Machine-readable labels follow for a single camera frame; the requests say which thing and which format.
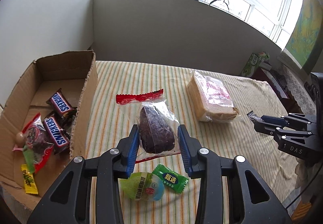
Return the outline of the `yellow candy packet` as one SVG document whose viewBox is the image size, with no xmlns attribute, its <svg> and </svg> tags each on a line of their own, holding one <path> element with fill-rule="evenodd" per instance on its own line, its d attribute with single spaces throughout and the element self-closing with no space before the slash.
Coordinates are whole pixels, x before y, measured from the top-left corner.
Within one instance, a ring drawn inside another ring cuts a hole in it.
<svg viewBox="0 0 323 224">
<path fill-rule="evenodd" d="M 38 189 L 33 174 L 28 171 L 26 164 L 21 165 L 21 171 L 24 178 L 25 193 L 29 195 L 38 195 Z"/>
</svg>

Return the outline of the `bagged sliced bread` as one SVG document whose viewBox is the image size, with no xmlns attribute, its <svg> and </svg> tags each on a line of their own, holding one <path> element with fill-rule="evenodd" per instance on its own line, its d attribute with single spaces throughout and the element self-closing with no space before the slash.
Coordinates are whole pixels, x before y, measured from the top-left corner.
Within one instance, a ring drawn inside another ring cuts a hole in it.
<svg viewBox="0 0 323 224">
<path fill-rule="evenodd" d="M 204 72 L 189 72 L 187 91 L 193 101 L 195 116 L 200 122 L 231 122 L 238 118 L 229 91 L 221 80 Z"/>
</svg>

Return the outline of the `green clear-wrapped candy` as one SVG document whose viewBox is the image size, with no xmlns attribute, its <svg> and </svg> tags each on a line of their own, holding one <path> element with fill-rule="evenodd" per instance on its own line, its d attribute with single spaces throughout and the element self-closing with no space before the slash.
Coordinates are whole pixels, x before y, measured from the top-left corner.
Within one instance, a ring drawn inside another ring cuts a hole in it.
<svg viewBox="0 0 323 224">
<path fill-rule="evenodd" d="M 24 155 L 28 172 L 33 174 L 35 172 L 35 165 L 34 165 L 35 156 L 34 156 L 33 150 L 29 148 L 28 145 L 25 145 L 23 147 L 22 153 Z"/>
</svg>

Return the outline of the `Snickers bar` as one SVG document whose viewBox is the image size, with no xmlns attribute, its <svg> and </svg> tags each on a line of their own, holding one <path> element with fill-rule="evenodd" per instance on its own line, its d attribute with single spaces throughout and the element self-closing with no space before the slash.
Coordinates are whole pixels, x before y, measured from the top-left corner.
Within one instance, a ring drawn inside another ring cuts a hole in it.
<svg viewBox="0 0 323 224">
<path fill-rule="evenodd" d="M 69 148 L 68 133 L 59 124 L 59 121 L 54 112 L 48 114 L 43 120 L 44 128 L 47 134 L 54 144 L 54 153 L 59 154 Z"/>
<path fill-rule="evenodd" d="M 67 124 L 72 120 L 72 117 L 76 114 L 75 109 L 62 93 L 62 89 L 59 88 L 47 101 L 48 105 L 51 105 L 54 111 L 58 114 L 61 122 Z"/>
</svg>

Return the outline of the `dark cake red-sealed bag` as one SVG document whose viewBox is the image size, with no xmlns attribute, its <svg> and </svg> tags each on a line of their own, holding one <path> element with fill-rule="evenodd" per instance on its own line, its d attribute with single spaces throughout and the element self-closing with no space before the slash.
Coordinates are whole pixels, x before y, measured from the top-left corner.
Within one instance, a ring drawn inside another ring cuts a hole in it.
<svg viewBox="0 0 323 224">
<path fill-rule="evenodd" d="M 29 121 L 22 130 L 26 136 L 25 145 L 33 150 L 35 159 L 35 174 L 37 174 L 49 160 L 51 153 L 54 150 L 54 144 L 49 139 L 46 129 L 44 128 L 41 113 L 37 113 L 31 121 Z M 13 151 L 21 151 L 23 148 L 18 147 L 16 144 Z"/>
<path fill-rule="evenodd" d="M 178 119 L 166 103 L 164 90 L 144 94 L 118 94 L 119 109 L 137 125 L 139 151 L 136 163 L 178 155 Z"/>
</svg>

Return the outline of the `green jelly cup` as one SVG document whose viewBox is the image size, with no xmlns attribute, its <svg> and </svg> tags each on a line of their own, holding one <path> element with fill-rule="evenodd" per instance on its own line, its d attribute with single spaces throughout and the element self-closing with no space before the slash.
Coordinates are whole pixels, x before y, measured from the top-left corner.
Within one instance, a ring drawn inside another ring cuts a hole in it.
<svg viewBox="0 0 323 224">
<path fill-rule="evenodd" d="M 158 201 L 164 195 L 162 180 L 153 173 L 132 173 L 120 181 L 122 191 L 135 201 Z"/>
</svg>

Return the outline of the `green square candy packet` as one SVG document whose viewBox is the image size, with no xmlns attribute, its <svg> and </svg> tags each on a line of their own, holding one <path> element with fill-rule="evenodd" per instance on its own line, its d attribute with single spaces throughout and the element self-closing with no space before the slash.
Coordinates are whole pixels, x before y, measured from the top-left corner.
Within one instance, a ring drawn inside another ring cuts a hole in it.
<svg viewBox="0 0 323 224">
<path fill-rule="evenodd" d="M 153 174 L 160 178 L 163 184 L 168 186 L 175 193 L 181 194 L 188 183 L 187 177 L 172 171 L 162 164 L 158 164 L 157 167 L 155 167 Z"/>
</svg>

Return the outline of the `white lace cloth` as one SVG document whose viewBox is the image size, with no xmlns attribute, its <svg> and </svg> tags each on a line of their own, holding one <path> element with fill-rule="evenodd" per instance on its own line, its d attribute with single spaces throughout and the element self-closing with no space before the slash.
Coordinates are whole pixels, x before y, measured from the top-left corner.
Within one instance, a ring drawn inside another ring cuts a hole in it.
<svg viewBox="0 0 323 224">
<path fill-rule="evenodd" d="M 305 89 L 304 82 L 284 64 L 279 67 L 279 73 L 284 76 L 287 89 L 297 103 L 298 109 L 303 114 L 315 115 L 316 105 Z"/>
</svg>

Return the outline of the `dark red storage box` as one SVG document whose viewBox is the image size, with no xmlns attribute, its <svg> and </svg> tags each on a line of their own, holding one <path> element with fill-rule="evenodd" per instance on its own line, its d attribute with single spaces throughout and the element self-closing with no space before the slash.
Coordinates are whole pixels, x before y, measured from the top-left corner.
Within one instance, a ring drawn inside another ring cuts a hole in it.
<svg viewBox="0 0 323 224">
<path fill-rule="evenodd" d="M 290 90 L 287 88 L 287 82 L 284 76 L 278 74 L 276 71 L 267 71 L 259 67 L 251 78 L 266 81 L 288 113 L 303 113 L 294 96 L 292 96 Z"/>
</svg>

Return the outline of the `striped yellow tablecloth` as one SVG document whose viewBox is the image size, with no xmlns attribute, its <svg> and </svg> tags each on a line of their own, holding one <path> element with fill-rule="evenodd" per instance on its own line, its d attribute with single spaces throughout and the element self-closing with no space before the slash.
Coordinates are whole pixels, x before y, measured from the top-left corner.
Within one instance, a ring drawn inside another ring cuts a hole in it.
<svg viewBox="0 0 323 224">
<path fill-rule="evenodd" d="M 134 62 L 96 61 L 98 83 L 94 94 L 86 139 L 86 157 L 100 156 L 127 137 L 132 124 L 115 102 L 117 94 L 140 94 L 164 89 L 166 103 L 180 124 L 202 146 L 222 157 L 243 155 L 258 171 L 278 199 L 286 206 L 298 194 L 295 189 L 296 158 L 277 149 L 272 137 L 254 131 L 246 117 L 287 115 L 268 83 L 225 74 L 218 77 L 230 92 L 240 116 L 230 123 L 199 122 L 186 90 L 190 69 Z M 133 201 L 121 190 L 124 223 L 194 223 L 200 180 L 189 180 L 183 193 L 165 188 L 157 202 Z"/>
</svg>

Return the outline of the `green carton box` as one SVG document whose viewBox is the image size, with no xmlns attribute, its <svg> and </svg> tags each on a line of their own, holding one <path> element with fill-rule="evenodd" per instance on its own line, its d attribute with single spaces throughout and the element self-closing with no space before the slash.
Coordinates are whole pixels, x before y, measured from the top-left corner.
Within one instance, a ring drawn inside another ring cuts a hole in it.
<svg viewBox="0 0 323 224">
<path fill-rule="evenodd" d="M 266 62 L 270 59 L 270 55 L 267 52 L 252 53 L 248 59 L 246 65 L 242 69 L 240 76 L 250 78 L 254 72 L 258 69 L 262 62 Z"/>
</svg>

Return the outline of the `white cabinet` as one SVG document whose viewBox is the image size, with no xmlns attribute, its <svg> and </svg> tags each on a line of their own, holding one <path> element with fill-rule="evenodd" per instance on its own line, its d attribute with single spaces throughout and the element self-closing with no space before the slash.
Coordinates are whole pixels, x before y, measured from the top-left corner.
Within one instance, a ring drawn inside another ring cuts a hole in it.
<svg viewBox="0 0 323 224">
<path fill-rule="evenodd" d="M 1 105 L 33 60 L 93 41 L 92 0 L 1 0 Z"/>
</svg>

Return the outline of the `landscape wall painting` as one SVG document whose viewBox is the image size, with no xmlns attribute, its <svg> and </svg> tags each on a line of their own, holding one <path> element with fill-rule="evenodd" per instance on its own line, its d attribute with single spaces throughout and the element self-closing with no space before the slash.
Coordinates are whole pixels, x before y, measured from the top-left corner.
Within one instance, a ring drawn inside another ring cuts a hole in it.
<svg viewBox="0 0 323 224">
<path fill-rule="evenodd" d="M 296 26 L 278 60 L 306 80 L 322 53 L 322 4 L 303 0 Z"/>
</svg>

